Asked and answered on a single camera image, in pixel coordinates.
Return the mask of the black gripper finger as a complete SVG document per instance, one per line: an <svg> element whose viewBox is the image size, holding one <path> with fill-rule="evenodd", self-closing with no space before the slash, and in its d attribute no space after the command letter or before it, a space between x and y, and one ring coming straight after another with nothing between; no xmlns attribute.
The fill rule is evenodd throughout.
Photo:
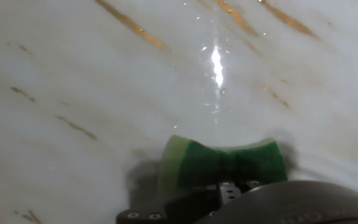
<svg viewBox="0 0 358 224"><path fill-rule="evenodd" d="M241 183L225 180L205 187L160 195L119 213L116 224L196 223L202 218L215 215L223 206L261 185L258 180Z"/></svg>

